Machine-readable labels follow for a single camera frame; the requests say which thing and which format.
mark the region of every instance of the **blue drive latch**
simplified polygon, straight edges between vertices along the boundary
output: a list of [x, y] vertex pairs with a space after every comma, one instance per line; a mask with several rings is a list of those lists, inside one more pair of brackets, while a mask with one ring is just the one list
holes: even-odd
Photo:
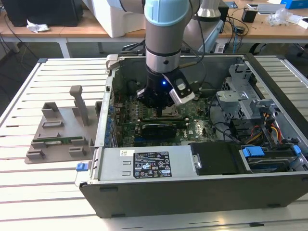
[[297, 145], [293, 146], [293, 150], [297, 156], [300, 156], [302, 154], [302, 150]]
[[77, 172], [86, 172], [88, 170], [88, 163], [79, 163], [76, 166], [76, 171]]
[[243, 153], [245, 157], [265, 156], [262, 148], [259, 146], [245, 147]]

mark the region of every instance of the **white sticker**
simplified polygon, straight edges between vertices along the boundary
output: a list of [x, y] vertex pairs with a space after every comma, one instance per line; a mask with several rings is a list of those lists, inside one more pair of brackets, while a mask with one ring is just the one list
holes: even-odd
[[133, 156], [135, 150], [120, 150], [120, 156]]
[[54, 145], [54, 144], [62, 144], [61, 141], [49, 141], [49, 142], [45, 142], [46, 145]]

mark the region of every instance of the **white slatted surface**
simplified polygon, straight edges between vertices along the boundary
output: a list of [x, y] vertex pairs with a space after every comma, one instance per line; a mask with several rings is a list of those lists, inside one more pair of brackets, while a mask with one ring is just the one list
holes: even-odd
[[[73, 100], [67, 93], [71, 85], [81, 84], [86, 104], [94, 105], [103, 97], [104, 63], [103, 58], [51, 59], [29, 77], [31, 81], [0, 128], [1, 231], [143, 231], [181, 227], [208, 230], [208, 226], [214, 230], [307, 230], [308, 195], [279, 209], [100, 219], [75, 186], [77, 162], [26, 165], [24, 157], [45, 100], [72, 106]], [[249, 222], [262, 222], [266, 226], [250, 228]]]
[[[277, 57], [256, 56], [256, 59], [289, 100], [298, 108], [299, 112], [308, 119], [308, 81], [304, 81], [306, 78], [299, 73], [294, 73], [285, 65], [284, 61], [281, 61]], [[257, 86], [265, 98], [270, 98], [269, 94], [260, 83], [257, 83]]]

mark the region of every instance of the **robotic arm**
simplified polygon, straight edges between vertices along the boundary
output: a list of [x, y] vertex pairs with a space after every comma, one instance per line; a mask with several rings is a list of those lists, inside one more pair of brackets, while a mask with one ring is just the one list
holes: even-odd
[[219, 20], [218, 0], [107, 0], [126, 12], [143, 13], [146, 21], [147, 85], [137, 98], [147, 107], [162, 109], [194, 98], [179, 69], [180, 51], [186, 25], [198, 12]]

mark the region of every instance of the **green circuit board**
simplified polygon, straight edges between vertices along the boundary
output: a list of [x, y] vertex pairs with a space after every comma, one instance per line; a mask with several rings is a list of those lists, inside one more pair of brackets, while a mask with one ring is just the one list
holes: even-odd
[[[116, 105], [118, 144], [122, 147], [188, 145], [191, 142], [217, 141], [217, 136], [205, 115], [204, 99], [181, 106], [167, 107], [162, 116], [141, 102], [128, 98]], [[142, 126], [146, 124], [175, 124], [176, 136], [168, 139], [145, 139]]]

